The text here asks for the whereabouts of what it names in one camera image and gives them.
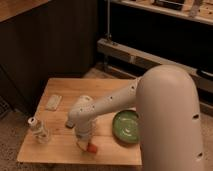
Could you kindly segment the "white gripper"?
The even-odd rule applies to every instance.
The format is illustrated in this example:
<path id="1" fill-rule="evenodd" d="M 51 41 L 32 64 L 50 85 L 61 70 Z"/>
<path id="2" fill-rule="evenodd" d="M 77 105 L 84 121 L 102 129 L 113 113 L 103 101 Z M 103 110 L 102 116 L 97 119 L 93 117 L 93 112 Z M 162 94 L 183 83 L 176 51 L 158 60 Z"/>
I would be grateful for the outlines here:
<path id="1" fill-rule="evenodd" d="M 93 133 L 94 133 L 93 125 L 86 125 L 86 126 L 76 125 L 75 126 L 75 135 L 79 139 L 77 141 L 77 145 L 82 151 L 86 151 L 87 147 L 94 145 L 91 140 Z"/>

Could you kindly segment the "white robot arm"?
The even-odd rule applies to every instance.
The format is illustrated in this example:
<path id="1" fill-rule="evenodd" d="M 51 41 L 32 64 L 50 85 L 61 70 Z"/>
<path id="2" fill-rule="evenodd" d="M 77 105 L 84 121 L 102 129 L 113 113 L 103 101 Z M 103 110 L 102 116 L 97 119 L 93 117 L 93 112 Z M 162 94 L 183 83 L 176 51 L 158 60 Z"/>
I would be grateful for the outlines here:
<path id="1" fill-rule="evenodd" d="M 66 125 L 76 137 L 92 138 L 94 119 L 134 107 L 143 171 L 204 171 L 200 105 L 196 85 L 184 69 L 159 65 L 97 100 L 81 96 Z"/>

